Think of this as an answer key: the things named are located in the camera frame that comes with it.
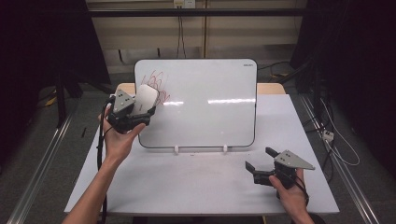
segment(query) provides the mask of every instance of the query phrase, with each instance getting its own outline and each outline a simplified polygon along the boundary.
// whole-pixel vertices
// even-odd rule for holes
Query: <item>table surface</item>
[[[271,85],[258,84],[258,91]],[[289,149],[317,169],[305,171],[310,195],[309,212],[339,212],[318,160],[304,133],[290,97],[283,88],[272,85],[278,94],[259,94],[256,139],[243,148],[141,147],[137,139],[108,191],[109,214],[126,216],[228,216],[273,215],[285,213],[272,187],[255,185],[245,169],[249,161],[257,170],[271,171],[274,159],[265,147],[281,152]],[[96,174],[97,136],[70,196],[69,212]]]

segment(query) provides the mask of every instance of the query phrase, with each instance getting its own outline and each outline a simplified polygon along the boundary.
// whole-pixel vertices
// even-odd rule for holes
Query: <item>floor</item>
[[[212,58],[252,58],[255,59],[259,68],[265,65],[288,61],[293,46],[277,47],[240,47],[227,49],[212,49]],[[130,50],[120,51],[122,61],[117,50],[104,52],[107,67],[115,88],[118,83],[131,82],[134,63],[141,58],[158,58],[158,50]],[[175,58],[176,51],[173,49],[161,49],[162,58]],[[198,49],[187,49],[189,57],[199,57]],[[290,73],[292,69],[286,64],[275,65],[271,69],[259,70],[259,82],[274,82],[279,76]],[[88,149],[92,144],[93,136],[97,129],[96,117],[107,95],[94,89],[88,84],[80,84],[84,90],[80,99],[66,97],[66,107],[73,113],[72,120],[64,133],[64,139],[57,147],[49,160],[48,168],[44,172],[42,183],[37,186],[37,192],[32,195],[30,205],[25,208],[23,220],[26,223],[60,223],[65,214],[63,212],[74,183],[78,178],[79,171]],[[309,109],[304,99],[310,99],[311,94],[299,94],[296,91],[294,81],[291,80],[284,85],[285,91],[290,95],[307,137],[314,149],[319,162],[325,161],[327,150],[319,138],[318,132],[310,132],[315,129],[310,122]],[[43,89],[40,93],[45,96],[53,90],[52,87]],[[25,192],[26,187],[34,176],[38,164],[44,155],[47,155],[48,145],[55,133],[57,124],[56,103],[51,106],[43,106],[45,101],[39,102],[37,110],[33,115],[26,131],[21,135],[21,141],[14,150],[15,153],[8,162],[2,164],[0,175],[0,223],[6,223],[14,211],[18,200]],[[343,112],[332,102],[334,111],[334,124],[337,130],[344,136],[350,145],[354,147],[360,157],[360,164],[348,165],[346,168],[357,183],[363,200],[369,203],[373,209],[377,222],[373,223],[395,223],[396,222],[396,180],[376,161],[369,148],[359,136],[354,134]],[[335,135],[335,145],[343,159],[356,162],[357,157],[342,139],[340,134]],[[370,223],[361,215],[358,209],[359,200],[356,200],[354,190],[350,189],[348,180],[345,180],[344,171],[339,171],[336,163],[339,161],[332,158],[333,168],[330,162],[324,168],[324,174],[331,179],[329,186],[333,196],[340,208],[339,214],[322,216],[327,223]],[[266,217],[266,223],[290,223],[287,216]],[[138,219],[132,217],[109,217],[107,223],[138,223]],[[151,217],[146,220],[149,224],[160,223],[262,223],[260,217]]]

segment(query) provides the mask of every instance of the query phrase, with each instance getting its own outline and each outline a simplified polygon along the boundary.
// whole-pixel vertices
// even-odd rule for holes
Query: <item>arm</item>
[[[63,223],[96,223],[106,197],[108,188],[120,164],[129,155],[134,138],[145,128],[145,124],[137,125],[126,134],[111,129],[105,136],[106,157],[95,178],[82,194],[76,205],[64,219]],[[111,125],[104,119],[104,130]]]
[[[304,181],[303,169],[297,169],[297,176],[302,181]],[[280,180],[274,175],[271,175],[269,178],[274,188],[276,188],[279,192],[280,202],[282,203],[283,207],[285,208],[291,219],[296,224],[314,223],[306,210],[304,193],[297,186],[293,186],[290,189],[285,189]]]

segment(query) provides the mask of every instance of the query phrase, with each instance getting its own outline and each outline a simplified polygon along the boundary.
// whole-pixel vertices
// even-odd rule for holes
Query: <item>small white clip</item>
[[[175,153],[178,154],[178,146],[175,146]]]

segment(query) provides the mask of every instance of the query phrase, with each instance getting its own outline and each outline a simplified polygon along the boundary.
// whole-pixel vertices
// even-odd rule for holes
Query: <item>metal rail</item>
[[[74,106],[71,109],[71,112],[64,121],[64,124],[60,128],[56,129],[55,134],[53,135],[52,140],[50,141],[49,146],[47,147],[47,150],[43,158],[41,159],[41,162],[35,170],[35,174],[29,181],[26,190],[24,191],[20,200],[15,206],[14,211],[12,212],[7,224],[22,224],[26,219],[29,210],[35,200],[35,196],[39,192],[41,185],[46,177],[47,171],[50,168],[53,158],[55,157],[56,152],[62,140],[64,139],[64,135],[66,134],[71,119],[77,111],[78,101],[79,100],[76,100]]]
[[[162,9],[90,9],[46,10],[35,14],[42,16],[88,16],[88,17],[292,17],[323,16],[333,13],[330,9],[310,8],[162,8]]]

